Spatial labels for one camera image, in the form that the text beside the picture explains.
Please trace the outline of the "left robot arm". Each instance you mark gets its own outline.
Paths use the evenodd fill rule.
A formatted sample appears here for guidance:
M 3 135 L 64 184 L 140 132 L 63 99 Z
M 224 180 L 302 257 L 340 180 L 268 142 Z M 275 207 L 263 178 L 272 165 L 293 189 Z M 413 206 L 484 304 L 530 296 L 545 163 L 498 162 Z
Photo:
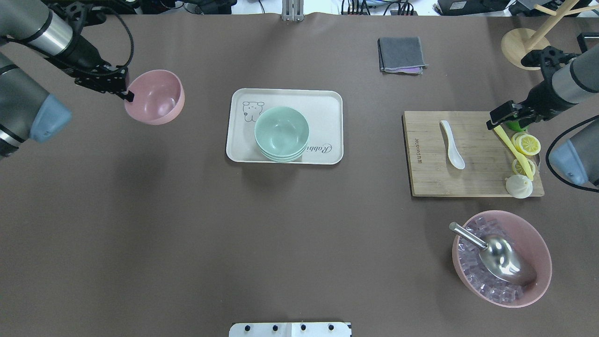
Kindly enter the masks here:
M 36 51 L 72 77 L 79 86 L 133 102 L 128 89 L 129 58 L 122 66 L 102 59 L 84 38 L 85 26 L 105 22 L 110 7 L 74 2 L 68 6 L 40 0 L 3 0 L 0 4 L 1 45 L 20 44 Z M 12 156 L 28 139 L 42 143 L 72 119 L 71 111 L 15 62 L 0 56 L 0 154 Z

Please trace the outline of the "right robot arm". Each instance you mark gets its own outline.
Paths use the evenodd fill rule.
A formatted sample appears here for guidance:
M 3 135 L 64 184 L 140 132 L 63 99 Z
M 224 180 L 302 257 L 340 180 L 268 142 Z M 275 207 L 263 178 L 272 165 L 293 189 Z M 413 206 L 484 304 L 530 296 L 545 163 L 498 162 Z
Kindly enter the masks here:
M 561 113 L 593 98 L 599 91 L 599 47 L 580 54 L 565 53 L 548 46 L 528 52 L 520 63 L 539 67 L 543 81 L 526 99 L 508 101 L 490 112 L 488 130 L 515 123 L 518 130 L 550 121 Z M 598 192 L 598 115 L 574 123 L 546 149 L 548 170 L 561 182 L 579 190 Z

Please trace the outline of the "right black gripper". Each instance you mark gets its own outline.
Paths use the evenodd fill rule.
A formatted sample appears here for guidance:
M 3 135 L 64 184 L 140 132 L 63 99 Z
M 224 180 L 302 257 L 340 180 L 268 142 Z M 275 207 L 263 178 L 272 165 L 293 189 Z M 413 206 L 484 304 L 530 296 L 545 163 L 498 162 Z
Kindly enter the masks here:
M 489 113 L 490 120 L 486 122 L 486 128 L 493 130 L 496 126 L 516 121 L 520 126 L 528 126 L 540 121 L 549 121 L 553 118 L 552 102 L 553 91 L 551 89 L 531 89 L 527 98 L 520 103 L 521 108 L 516 113 L 516 103 L 507 101 Z

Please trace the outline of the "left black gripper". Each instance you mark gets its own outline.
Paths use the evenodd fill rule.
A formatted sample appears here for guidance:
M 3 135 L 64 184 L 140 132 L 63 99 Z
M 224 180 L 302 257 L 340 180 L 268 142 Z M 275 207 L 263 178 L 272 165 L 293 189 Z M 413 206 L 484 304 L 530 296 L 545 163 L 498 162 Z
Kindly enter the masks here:
M 135 94 L 128 90 L 129 62 L 122 66 L 112 66 L 105 61 L 90 69 L 73 67 L 75 83 L 100 93 L 119 94 L 126 102 L 133 102 Z

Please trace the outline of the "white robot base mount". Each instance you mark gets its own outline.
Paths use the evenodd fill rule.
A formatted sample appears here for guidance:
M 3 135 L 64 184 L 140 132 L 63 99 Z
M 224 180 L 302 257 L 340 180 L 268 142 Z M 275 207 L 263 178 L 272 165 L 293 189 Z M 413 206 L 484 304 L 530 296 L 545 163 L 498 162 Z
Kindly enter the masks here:
M 352 337 L 348 322 L 244 322 L 235 323 L 229 337 Z

